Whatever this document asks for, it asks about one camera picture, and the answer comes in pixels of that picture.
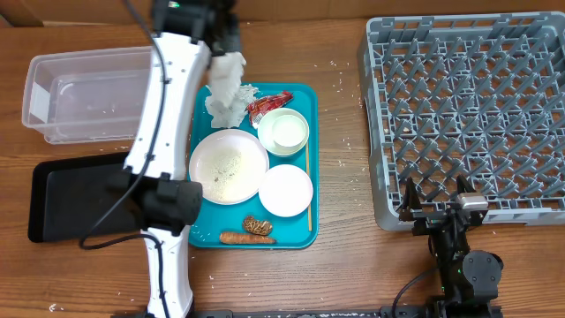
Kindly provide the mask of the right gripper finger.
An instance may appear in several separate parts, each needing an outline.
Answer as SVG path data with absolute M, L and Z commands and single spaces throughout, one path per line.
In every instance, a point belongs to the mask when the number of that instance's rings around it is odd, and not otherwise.
M 458 175 L 456 177 L 456 186 L 457 186 L 457 193 L 475 193 L 476 190 L 472 186 L 472 184 L 467 180 L 467 178 L 463 175 Z
M 418 197 L 418 191 L 416 189 L 416 184 L 412 177 L 408 177 L 405 183 L 405 193 L 403 195 L 403 202 L 399 207 L 400 210 L 404 211 L 406 209 L 421 209 L 421 202 Z

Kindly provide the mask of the white cup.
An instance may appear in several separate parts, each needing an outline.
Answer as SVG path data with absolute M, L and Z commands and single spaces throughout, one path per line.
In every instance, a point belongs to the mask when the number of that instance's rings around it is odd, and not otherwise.
M 272 136 L 280 148 L 298 148 L 306 136 L 305 123 L 300 117 L 282 115 L 273 123 Z

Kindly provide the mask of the white napkin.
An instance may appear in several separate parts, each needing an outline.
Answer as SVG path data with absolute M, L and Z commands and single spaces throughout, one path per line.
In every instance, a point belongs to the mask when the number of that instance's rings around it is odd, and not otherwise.
M 256 101 L 259 92 L 257 87 L 250 84 L 238 88 L 231 103 L 225 105 L 212 95 L 205 99 L 206 110 L 213 118 L 212 128 L 238 128 L 248 114 L 247 106 Z
M 212 58 L 208 86 L 214 107 L 227 108 L 231 105 L 241 86 L 245 65 L 245 58 L 240 52 L 229 52 Z

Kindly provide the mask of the red snack wrapper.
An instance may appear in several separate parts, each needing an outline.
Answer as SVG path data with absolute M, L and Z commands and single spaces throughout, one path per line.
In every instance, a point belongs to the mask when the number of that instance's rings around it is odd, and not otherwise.
M 280 109 L 293 99 L 293 94 L 289 91 L 282 91 L 277 95 L 263 96 L 247 105 L 250 124 L 257 129 L 261 119 L 271 110 Z

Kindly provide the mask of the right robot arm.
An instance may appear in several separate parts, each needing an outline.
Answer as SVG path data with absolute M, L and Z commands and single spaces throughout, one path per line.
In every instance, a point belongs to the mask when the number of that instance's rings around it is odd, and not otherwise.
M 456 178 L 455 201 L 440 212 L 425 212 L 411 178 L 406 181 L 399 219 L 412 221 L 412 234 L 427 236 L 436 266 L 409 281 L 395 296 L 392 307 L 380 313 L 391 317 L 502 318 L 500 307 L 491 305 L 498 297 L 504 263 L 500 256 L 472 250 L 466 232 L 483 223 L 488 211 L 486 198 L 461 175 Z M 400 298 L 415 283 L 440 274 L 442 294 L 422 306 L 401 306 Z

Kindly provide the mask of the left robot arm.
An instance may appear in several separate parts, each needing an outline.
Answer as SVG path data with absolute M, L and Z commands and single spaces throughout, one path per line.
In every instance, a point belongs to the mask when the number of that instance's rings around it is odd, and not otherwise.
M 193 310 L 188 236 L 203 201 L 187 178 L 186 148 L 200 81 L 216 57 L 240 48 L 234 2 L 156 1 L 146 22 L 125 4 L 151 43 L 139 128 L 110 188 L 128 203 L 145 242 L 150 300 L 143 317 L 188 317 Z

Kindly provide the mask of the pale green bowl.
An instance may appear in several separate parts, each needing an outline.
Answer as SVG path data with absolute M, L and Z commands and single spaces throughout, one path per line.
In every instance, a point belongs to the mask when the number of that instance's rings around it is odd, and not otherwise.
M 277 118 L 279 118 L 282 115 L 294 115 L 294 116 L 300 117 L 303 120 L 303 122 L 305 123 L 306 136 L 305 136 L 304 141 L 302 142 L 302 144 L 298 148 L 291 148 L 291 149 L 280 148 L 280 147 L 276 146 L 276 144 L 274 143 L 273 136 L 272 136 L 273 123 L 276 121 Z M 276 110 L 271 110 L 270 112 L 268 112 L 268 114 L 266 114 L 261 119 L 257 134 L 258 134 L 258 138 L 260 140 L 260 143 L 263 145 L 263 147 L 269 153 L 276 155 L 276 156 L 280 156 L 280 157 L 288 157 L 288 156 L 295 155 L 299 150 L 301 150 L 305 146 L 306 142 L 308 141 L 309 135 L 310 135 L 310 128 L 309 128 L 309 124 L 307 123 L 305 117 L 303 115 L 301 115 L 298 111 L 292 110 L 292 109 L 287 109 L 287 108 L 280 108 L 280 109 L 276 109 Z

